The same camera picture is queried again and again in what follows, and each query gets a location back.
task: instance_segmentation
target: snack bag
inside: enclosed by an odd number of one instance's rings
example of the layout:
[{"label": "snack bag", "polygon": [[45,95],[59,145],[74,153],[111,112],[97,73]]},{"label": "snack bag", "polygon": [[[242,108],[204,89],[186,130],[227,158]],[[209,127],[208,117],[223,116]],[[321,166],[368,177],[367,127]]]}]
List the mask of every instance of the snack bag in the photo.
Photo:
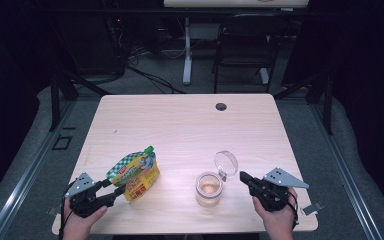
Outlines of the snack bag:
[{"label": "snack bag", "polygon": [[142,197],[160,175],[153,151],[149,146],[144,152],[131,153],[107,172],[107,179],[116,187],[126,184],[127,201]]}]

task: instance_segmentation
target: human arm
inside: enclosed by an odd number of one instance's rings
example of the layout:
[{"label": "human arm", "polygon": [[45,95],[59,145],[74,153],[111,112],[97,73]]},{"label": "human arm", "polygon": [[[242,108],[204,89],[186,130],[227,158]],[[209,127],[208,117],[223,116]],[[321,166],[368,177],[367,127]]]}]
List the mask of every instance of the human arm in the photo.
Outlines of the human arm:
[{"label": "human arm", "polygon": [[[288,191],[298,198],[297,193],[293,188],[288,188]],[[295,199],[289,196],[289,203],[295,206]],[[256,197],[252,197],[254,209],[258,215],[263,219],[264,227],[269,234],[271,240],[292,240],[292,224],[294,222],[294,211],[285,206],[280,211],[268,212],[261,205],[260,201]]]},{"label": "human arm", "polygon": [[92,225],[101,219],[107,212],[107,207],[103,206],[96,210],[87,218],[77,216],[71,212],[70,200],[67,198],[64,201],[64,240],[85,240],[87,239]]}]

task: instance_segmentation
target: table surface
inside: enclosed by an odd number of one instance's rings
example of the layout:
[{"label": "table surface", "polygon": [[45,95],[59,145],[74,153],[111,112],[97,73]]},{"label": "table surface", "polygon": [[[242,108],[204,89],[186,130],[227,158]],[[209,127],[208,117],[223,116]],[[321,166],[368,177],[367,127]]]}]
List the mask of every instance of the table surface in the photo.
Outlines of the table surface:
[{"label": "table surface", "polygon": [[306,8],[308,0],[164,0],[165,7],[182,8]]},{"label": "table surface", "polygon": [[[217,103],[227,106],[216,109]],[[214,208],[195,199],[195,181],[216,172],[214,156],[230,151],[239,171],[262,178],[280,167],[302,179],[276,103],[269,94],[113,95],[101,99],[71,181],[81,172],[103,180],[121,158],[152,145],[161,175],[137,201],[117,198],[91,230],[94,234],[239,233],[264,231],[239,173],[224,184]],[[113,192],[112,185],[98,196]],[[310,205],[296,189],[300,207]],[[299,211],[295,231],[312,231],[315,215]],[[56,217],[52,231],[60,226]]]}]

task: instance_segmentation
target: jar lid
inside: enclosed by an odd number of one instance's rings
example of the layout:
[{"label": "jar lid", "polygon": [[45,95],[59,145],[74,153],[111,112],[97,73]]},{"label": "jar lid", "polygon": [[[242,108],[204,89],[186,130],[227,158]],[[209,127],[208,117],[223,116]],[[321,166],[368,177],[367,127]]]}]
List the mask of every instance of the jar lid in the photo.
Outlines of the jar lid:
[{"label": "jar lid", "polygon": [[238,161],[236,157],[229,151],[220,151],[214,157],[218,173],[221,179],[226,182],[226,178],[235,176],[238,172]]}]

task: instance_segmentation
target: chair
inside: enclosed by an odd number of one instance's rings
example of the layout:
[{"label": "chair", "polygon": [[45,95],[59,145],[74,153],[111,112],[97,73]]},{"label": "chair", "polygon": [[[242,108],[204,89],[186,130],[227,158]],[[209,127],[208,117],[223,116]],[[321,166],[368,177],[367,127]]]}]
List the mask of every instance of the chair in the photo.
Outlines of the chair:
[{"label": "chair", "polygon": [[268,68],[269,92],[277,52],[289,22],[280,16],[237,14],[224,20],[219,28],[213,63],[214,93],[217,93],[219,67]]}]

